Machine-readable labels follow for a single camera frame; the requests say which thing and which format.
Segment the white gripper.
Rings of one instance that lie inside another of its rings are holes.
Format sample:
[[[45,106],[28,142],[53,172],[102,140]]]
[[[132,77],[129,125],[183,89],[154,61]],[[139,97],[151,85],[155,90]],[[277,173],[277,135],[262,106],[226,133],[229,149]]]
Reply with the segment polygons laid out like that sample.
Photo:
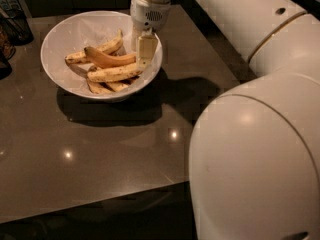
[[[153,31],[163,28],[170,6],[170,3],[131,0],[130,15],[135,26],[132,28],[131,49],[137,52],[137,64],[141,68],[146,68],[153,60],[158,45]]]

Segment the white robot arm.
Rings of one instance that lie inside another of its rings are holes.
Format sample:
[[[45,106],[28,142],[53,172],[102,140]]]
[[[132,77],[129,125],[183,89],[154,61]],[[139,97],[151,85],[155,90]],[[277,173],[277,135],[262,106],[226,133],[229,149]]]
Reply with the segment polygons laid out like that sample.
[[[290,0],[196,1],[258,76],[194,126],[198,240],[320,240],[318,20]],[[132,0],[135,27],[169,3]]]

